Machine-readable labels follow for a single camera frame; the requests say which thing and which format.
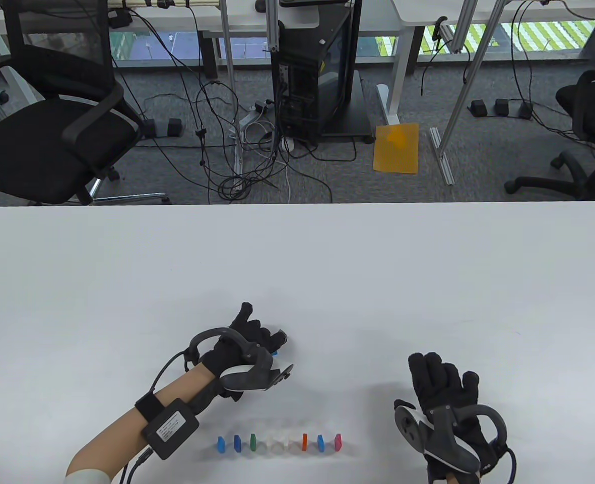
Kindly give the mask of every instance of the forearm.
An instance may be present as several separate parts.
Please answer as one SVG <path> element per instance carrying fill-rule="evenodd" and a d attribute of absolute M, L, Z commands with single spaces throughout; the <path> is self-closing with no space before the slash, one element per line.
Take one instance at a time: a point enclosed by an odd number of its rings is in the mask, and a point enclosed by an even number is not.
<path fill-rule="evenodd" d="M 177 398 L 187 403 L 214 377 L 203 364 L 199 364 L 157 392 L 156 396 L 165 406 Z M 147 445 L 141 436 L 145 426 L 145 418 L 136 408 L 132 408 L 79 450 L 69 464 L 67 475 L 91 468 L 101 470 L 113 479 Z"/>

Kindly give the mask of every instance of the gloved hand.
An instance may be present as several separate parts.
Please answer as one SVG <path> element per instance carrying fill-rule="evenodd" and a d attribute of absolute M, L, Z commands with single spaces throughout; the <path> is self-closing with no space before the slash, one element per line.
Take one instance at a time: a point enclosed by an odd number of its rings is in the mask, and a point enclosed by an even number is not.
<path fill-rule="evenodd" d="M 479 399 L 479 375 L 474 372 L 463 373 L 462 385 L 458 370 L 448 362 L 442 362 L 436 353 L 413 353 L 409 358 L 410 371 L 414 391 L 419 399 L 420 409 L 433 423 L 430 410 L 442 405 L 455 408 L 474 405 Z M 395 406 L 402 405 L 397 400 Z M 465 441 L 479 456 L 481 461 L 481 475 L 487 474 L 497 465 L 506 449 L 493 449 L 481 431 L 481 424 L 477 417 L 463 420 L 454 429 L 454 435 Z M 429 479 L 445 479 L 452 469 L 435 459 L 425 456 L 428 462 Z"/>
<path fill-rule="evenodd" d="M 252 304 L 243 302 L 239 314 L 230 327 L 251 343 L 257 343 L 267 349 L 269 353 L 279 350 L 288 339 L 286 333 L 279 331 L 270 334 L 268 329 L 261 327 L 259 320 L 248 320 L 252 313 Z M 228 368 L 247 364 L 241 357 L 239 346 L 227 337 L 220 337 L 214 349 L 201 357 L 201 362 L 217 378 Z"/>

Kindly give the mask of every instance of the office chair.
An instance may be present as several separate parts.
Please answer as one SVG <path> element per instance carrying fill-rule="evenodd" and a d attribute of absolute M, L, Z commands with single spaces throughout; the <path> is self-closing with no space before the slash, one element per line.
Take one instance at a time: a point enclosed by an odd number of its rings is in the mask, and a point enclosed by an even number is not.
<path fill-rule="evenodd" d="M 0 121 L 0 192 L 37 204 L 74 196 L 82 205 L 170 203 L 165 193 L 96 197 L 102 180 L 120 178 L 113 166 L 141 139 L 143 128 L 113 76 L 107 0 L 3 5 L 10 55 L 0 57 L 0 68 L 15 69 L 44 101 Z"/>
<path fill-rule="evenodd" d="M 555 96 L 557 102 L 573 118 L 573 132 L 583 140 L 595 144 L 595 69 L 581 74 L 577 84 L 562 87 Z M 521 187 L 554 190 L 576 200 L 595 200 L 595 170 L 586 175 L 577 159 L 567 151 L 550 162 L 553 168 L 566 165 L 573 181 L 521 176 L 505 182 L 505 191 L 513 194 Z"/>

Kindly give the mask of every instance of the computer tower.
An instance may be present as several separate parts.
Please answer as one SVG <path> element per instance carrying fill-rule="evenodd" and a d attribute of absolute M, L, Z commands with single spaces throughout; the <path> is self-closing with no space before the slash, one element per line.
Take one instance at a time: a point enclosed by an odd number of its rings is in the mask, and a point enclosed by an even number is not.
<path fill-rule="evenodd" d="M 320 5 L 320 25 L 282 29 L 274 63 L 276 113 L 286 136 L 315 143 L 345 102 L 351 10 Z"/>

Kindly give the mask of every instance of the chair backrest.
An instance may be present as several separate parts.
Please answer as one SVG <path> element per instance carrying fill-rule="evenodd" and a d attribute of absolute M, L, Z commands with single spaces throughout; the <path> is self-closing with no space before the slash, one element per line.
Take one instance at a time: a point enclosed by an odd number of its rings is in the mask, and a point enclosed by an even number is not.
<path fill-rule="evenodd" d="M 4 0 L 13 67 L 44 97 L 101 101 L 115 85 L 107 0 Z"/>

